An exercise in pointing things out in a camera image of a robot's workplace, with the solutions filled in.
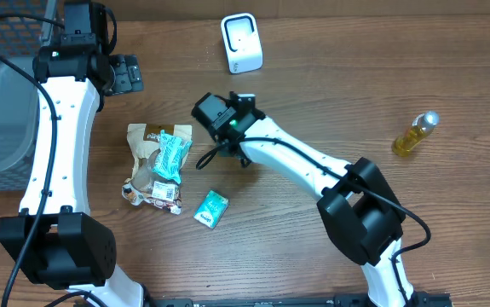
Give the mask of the mint green wipes pack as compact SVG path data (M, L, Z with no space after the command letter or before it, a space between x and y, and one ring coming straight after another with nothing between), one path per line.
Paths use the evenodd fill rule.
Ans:
M159 134L160 152L154 160L153 172L164 179L181 184L180 169L192 144L192 141L183 140L179 136L172 136L161 130Z

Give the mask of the small teal tissue pack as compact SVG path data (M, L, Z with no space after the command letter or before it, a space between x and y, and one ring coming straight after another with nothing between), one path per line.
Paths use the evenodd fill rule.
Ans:
M219 193L211 190L195 212L193 218L209 229L214 229L227 210L229 200Z

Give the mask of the brown snack packet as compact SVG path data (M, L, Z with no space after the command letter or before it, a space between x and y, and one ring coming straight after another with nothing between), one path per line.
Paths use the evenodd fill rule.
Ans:
M122 187L122 196L133 206L149 204L174 215L182 212L181 184L162 178L153 172L154 160L159 154L159 134L164 130L172 136L193 141L191 125L130 124L127 142L134 158L131 177ZM183 159L182 168L188 154Z

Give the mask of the yellow liquid bottle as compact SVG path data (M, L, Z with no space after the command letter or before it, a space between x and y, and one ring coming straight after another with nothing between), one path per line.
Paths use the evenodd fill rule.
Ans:
M406 132L398 136L393 144L393 153L406 157L427 136L429 136L440 123L440 116L435 111L427 111L419 114Z

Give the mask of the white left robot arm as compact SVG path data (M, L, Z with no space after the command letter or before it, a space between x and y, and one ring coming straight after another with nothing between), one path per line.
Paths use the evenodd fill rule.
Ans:
M89 141L108 96L143 89L138 61L115 53L117 24L101 3L69 1L27 79L38 92L30 180L18 214L0 219L14 273L94 306L148 306L147 289L117 264L112 231L90 215Z

